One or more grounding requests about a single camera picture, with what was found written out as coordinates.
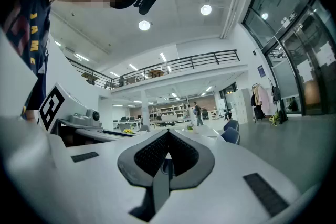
air vent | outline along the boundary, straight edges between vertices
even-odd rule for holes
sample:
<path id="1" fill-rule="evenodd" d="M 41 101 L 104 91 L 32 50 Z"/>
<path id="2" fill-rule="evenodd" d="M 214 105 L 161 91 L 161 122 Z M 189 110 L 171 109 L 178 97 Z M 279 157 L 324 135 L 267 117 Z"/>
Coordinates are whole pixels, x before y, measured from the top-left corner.
<path id="1" fill-rule="evenodd" d="M 75 54 L 75 50 L 70 48 L 70 47 L 65 47 L 65 49 L 69 52 L 71 52 L 72 54 Z"/>

concrete floor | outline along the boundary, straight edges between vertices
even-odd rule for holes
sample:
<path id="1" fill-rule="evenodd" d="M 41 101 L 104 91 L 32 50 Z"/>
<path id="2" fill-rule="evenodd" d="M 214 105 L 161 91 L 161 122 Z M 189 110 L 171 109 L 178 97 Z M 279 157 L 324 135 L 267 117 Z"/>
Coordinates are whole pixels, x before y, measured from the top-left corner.
<path id="1" fill-rule="evenodd" d="M 336 115 L 267 119 L 239 126 L 240 145 L 284 173 L 301 192 L 320 183 L 336 144 Z"/>

